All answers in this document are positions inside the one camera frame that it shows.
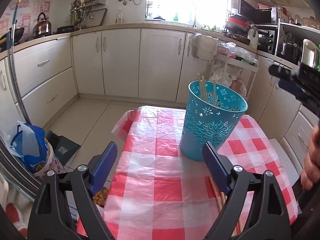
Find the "person right hand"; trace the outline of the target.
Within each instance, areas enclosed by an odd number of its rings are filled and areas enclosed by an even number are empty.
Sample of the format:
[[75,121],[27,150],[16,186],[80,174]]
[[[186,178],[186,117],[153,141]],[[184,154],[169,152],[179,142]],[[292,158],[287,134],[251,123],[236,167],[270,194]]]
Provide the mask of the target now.
[[311,190],[319,182],[319,126],[313,128],[311,139],[308,144],[308,152],[304,158],[304,168],[301,173],[301,185],[305,190]]

